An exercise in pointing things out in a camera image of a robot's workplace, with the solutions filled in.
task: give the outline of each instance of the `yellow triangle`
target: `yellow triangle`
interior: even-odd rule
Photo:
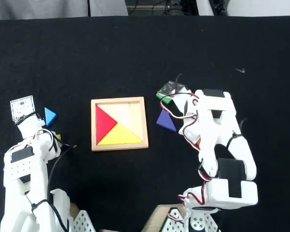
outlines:
[[[114,144],[136,144],[141,143],[136,135],[126,129],[120,123],[117,123],[113,129],[98,143],[98,145],[114,145]]]

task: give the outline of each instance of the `black panel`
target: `black panel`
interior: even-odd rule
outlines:
[[[241,181],[246,180],[244,163],[236,159],[217,159],[218,177],[227,179],[229,184],[229,197],[242,197]]]
[[[218,97],[218,98],[224,98],[224,94],[222,90],[217,89],[203,89],[203,93],[206,96],[210,97]]]
[[[11,163],[28,158],[28,157],[33,156],[33,155],[34,154],[33,154],[32,146],[25,147],[24,149],[21,149],[19,151],[12,153]]]
[[[222,110],[211,110],[213,118],[220,118]]]
[[[26,175],[26,176],[22,176],[19,178],[23,183],[27,183],[31,180],[30,174]]]

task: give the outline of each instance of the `dark blue triangle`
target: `dark blue triangle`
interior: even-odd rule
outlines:
[[[161,113],[158,117],[158,120],[157,120],[157,124],[159,126],[166,128],[166,129],[169,129],[169,130],[176,132],[176,128],[174,126],[174,123],[172,122],[172,119],[171,119],[169,113],[166,112],[165,110],[161,111]]]
[[[45,123],[46,126],[49,126],[57,117],[57,115],[53,111],[47,109],[46,107],[44,107],[44,111],[45,111]]]

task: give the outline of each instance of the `black tabletop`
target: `black tabletop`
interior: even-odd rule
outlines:
[[[28,95],[41,114],[58,114],[52,130],[78,144],[52,188],[96,229],[137,232],[158,204],[179,203],[177,194],[202,183],[197,153],[156,125],[155,97],[179,73],[192,90],[230,92],[238,120],[247,118],[259,203],[226,211],[222,231],[290,231],[290,17],[0,21],[0,220],[3,156],[21,141],[9,101]],[[91,152],[90,100],[135,96],[145,98],[149,148]]]

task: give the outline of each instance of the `white plastic bracket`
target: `white plastic bracket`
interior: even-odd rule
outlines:
[[[73,223],[73,232],[96,232],[86,210],[79,211]]]

